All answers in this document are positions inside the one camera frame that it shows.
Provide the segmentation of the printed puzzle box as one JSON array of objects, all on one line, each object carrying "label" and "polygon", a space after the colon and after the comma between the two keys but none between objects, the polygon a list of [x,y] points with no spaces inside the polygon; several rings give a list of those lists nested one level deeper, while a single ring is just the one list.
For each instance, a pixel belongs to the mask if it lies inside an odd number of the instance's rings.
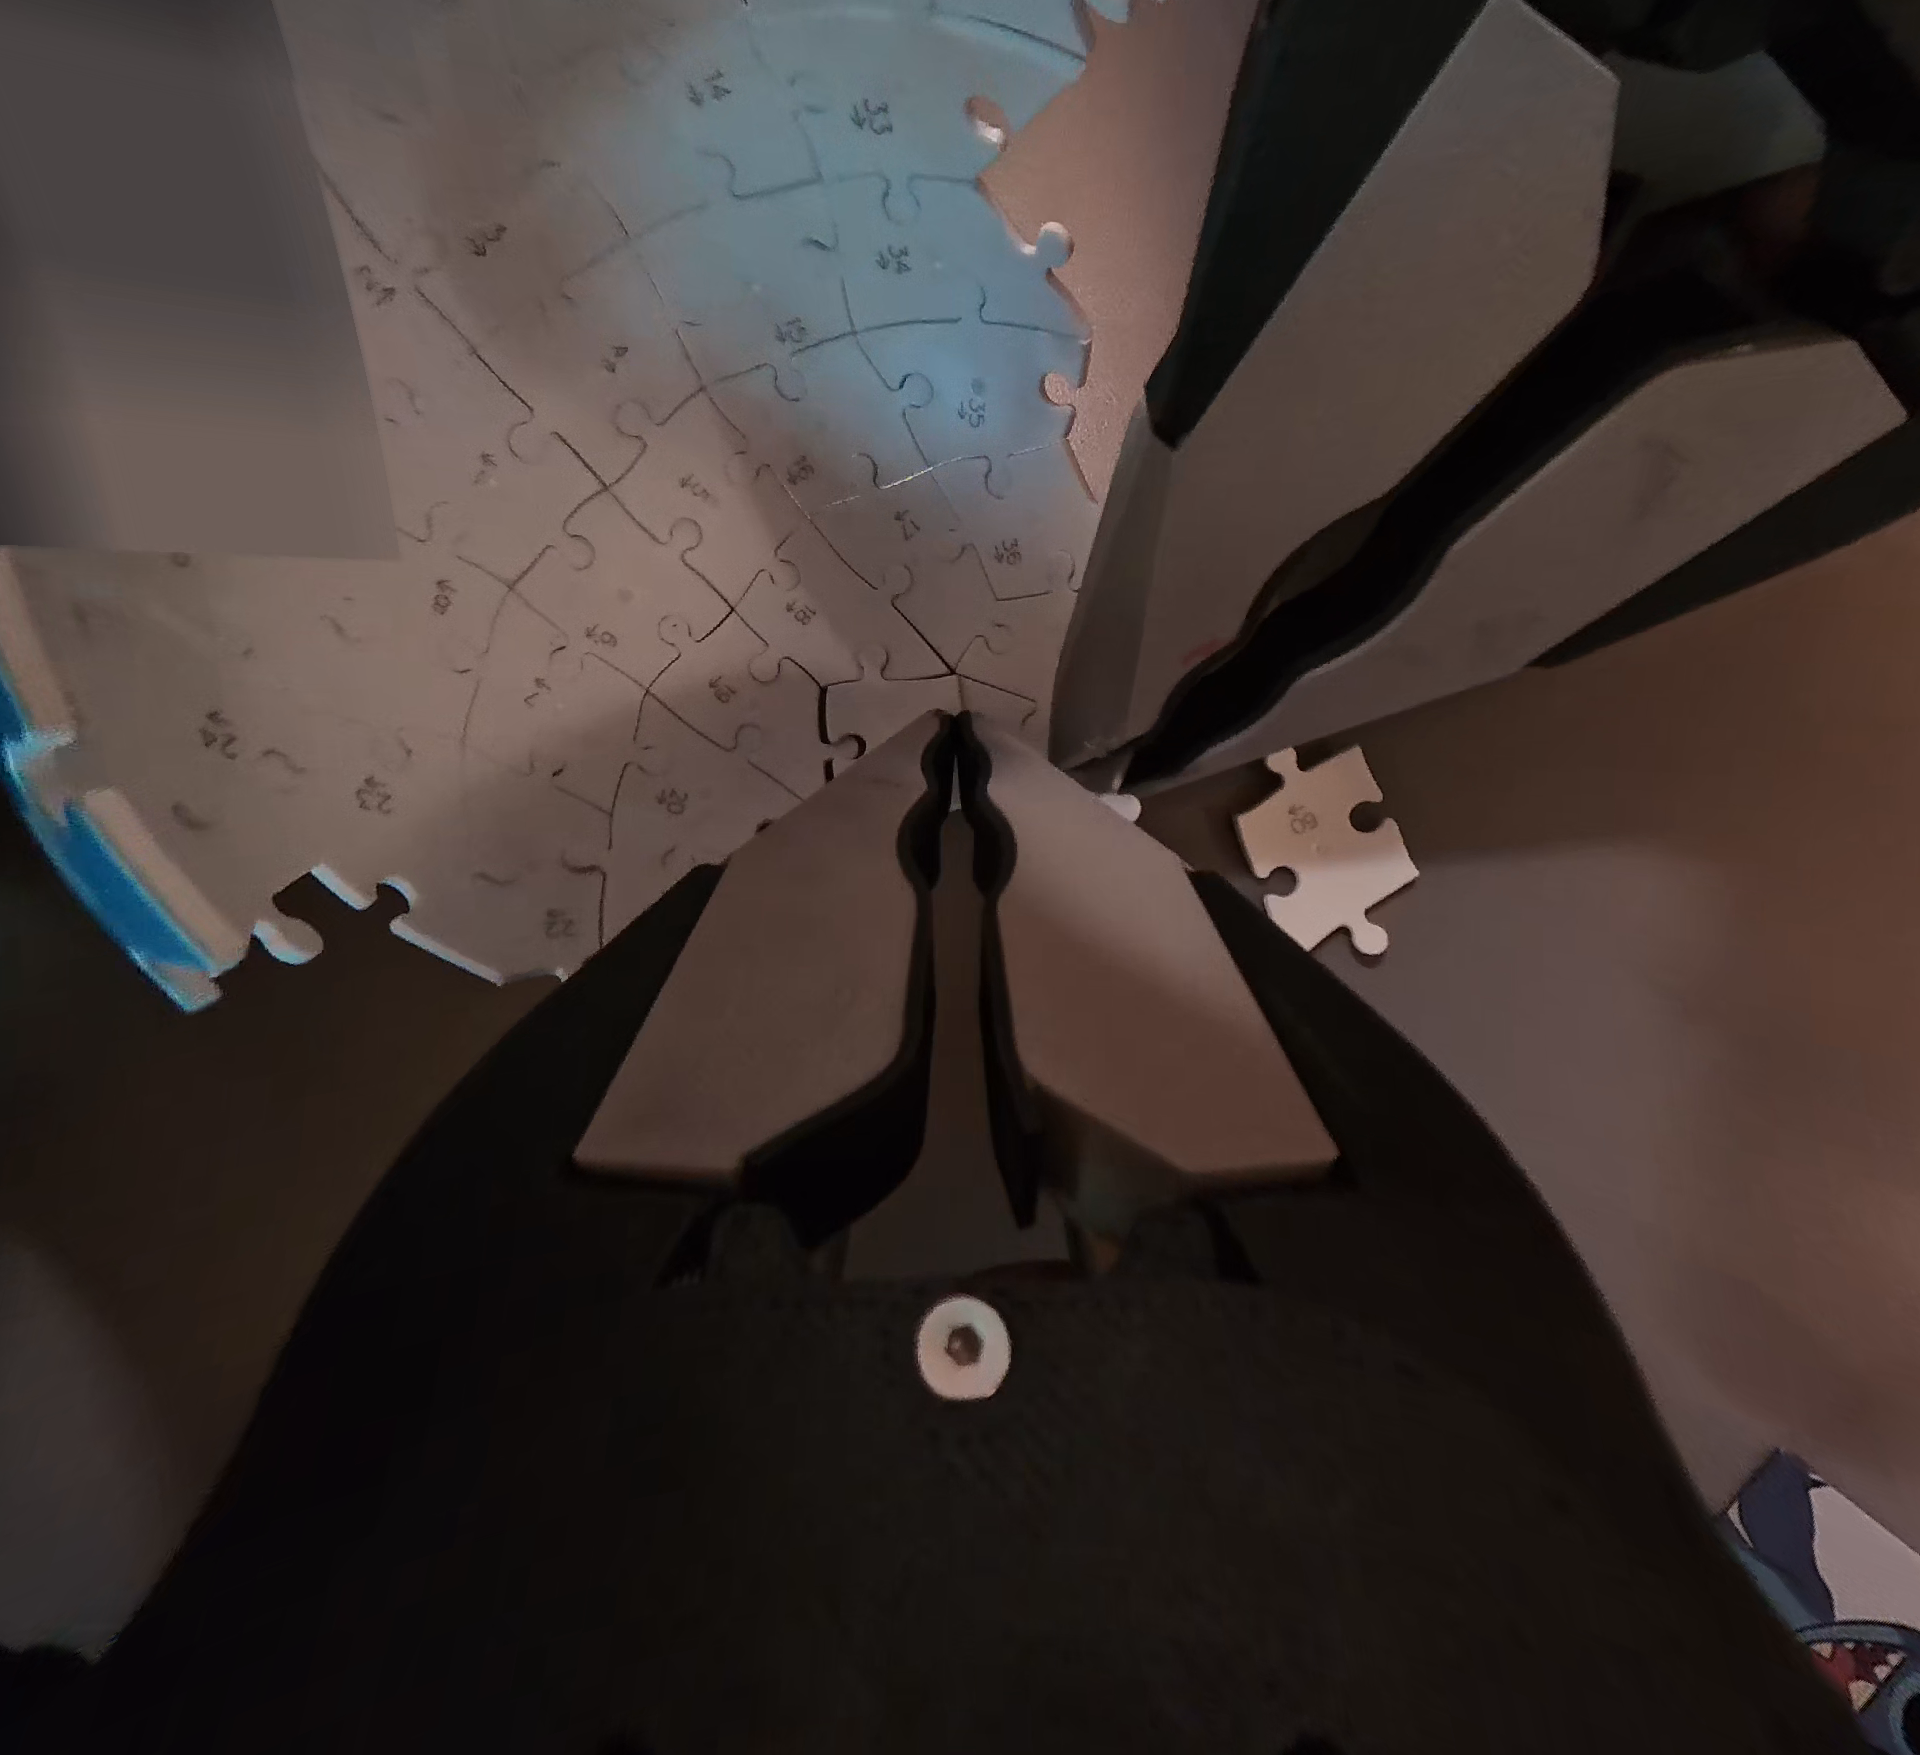
[{"label": "printed puzzle box", "polygon": [[1918,1554],[1800,1457],[1770,1453],[1716,1529],[1878,1751],[1918,1749]]}]

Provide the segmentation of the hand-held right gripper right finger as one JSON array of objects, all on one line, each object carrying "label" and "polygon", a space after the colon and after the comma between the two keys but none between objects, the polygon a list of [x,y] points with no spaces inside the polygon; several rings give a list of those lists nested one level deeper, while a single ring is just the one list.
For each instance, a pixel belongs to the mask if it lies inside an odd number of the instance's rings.
[{"label": "hand-held right gripper right finger", "polygon": [[977,1025],[1013,1215],[1130,1228],[1306,1182],[1334,1144],[1192,874],[1010,733],[954,722],[979,900]]}]

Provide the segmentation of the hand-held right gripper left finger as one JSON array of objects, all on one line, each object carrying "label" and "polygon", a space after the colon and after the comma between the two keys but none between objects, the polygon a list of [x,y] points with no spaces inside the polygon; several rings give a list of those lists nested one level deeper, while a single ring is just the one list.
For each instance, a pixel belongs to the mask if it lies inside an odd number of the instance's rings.
[{"label": "hand-held right gripper left finger", "polygon": [[951,717],[730,855],[574,1162],[776,1209],[812,1248],[923,1144]]}]

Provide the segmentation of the partly built puzzle ball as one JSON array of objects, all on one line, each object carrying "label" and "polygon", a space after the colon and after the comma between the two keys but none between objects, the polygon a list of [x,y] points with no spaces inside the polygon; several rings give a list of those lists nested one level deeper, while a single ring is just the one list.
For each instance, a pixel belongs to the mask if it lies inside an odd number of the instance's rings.
[{"label": "partly built puzzle ball", "polygon": [[1071,235],[979,177],[1134,0],[272,0],[392,553],[3,553],[3,790],[180,1009],[313,877],[565,977],[900,715],[1042,736]]}]

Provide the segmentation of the white puzzle piece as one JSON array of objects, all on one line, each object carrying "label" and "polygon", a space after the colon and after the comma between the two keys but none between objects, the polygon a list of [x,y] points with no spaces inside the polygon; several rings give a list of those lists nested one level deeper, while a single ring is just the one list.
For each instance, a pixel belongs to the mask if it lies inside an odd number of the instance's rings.
[{"label": "white puzzle piece", "polygon": [[1302,767],[1293,748],[1262,761],[1275,784],[1231,818],[1251,874],[1285,894],[1262,897],[1267,918],[1302,951],[1345,934],[1363,960],[1380,960],[1389,936],[1373,907],[1417,877],[1399,825],[1380,809],[1382,789],[1361,747]]}]

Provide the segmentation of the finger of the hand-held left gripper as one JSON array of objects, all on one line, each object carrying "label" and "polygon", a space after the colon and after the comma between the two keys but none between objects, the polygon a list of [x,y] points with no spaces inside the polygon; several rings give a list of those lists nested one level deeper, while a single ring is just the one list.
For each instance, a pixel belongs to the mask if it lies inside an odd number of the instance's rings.
[{"label": "finger of the hand-held left gripper", "polygon": [[1252,701],[1173,718],[1132,782],[1171,786],[1497,681],[1907,420],[1849,338],[1767,338],[1646,376],[1498,499],[1416,532],[1327,642],[1285,636]]},{"label": "finger of the hand-held left gripper", "polygon": [[1139,404],[1054,678],[1054,757],[1142,743],[1275,578],[1318,578],[1571,313],[1618,76],[1486,0],[1181,442]]}]

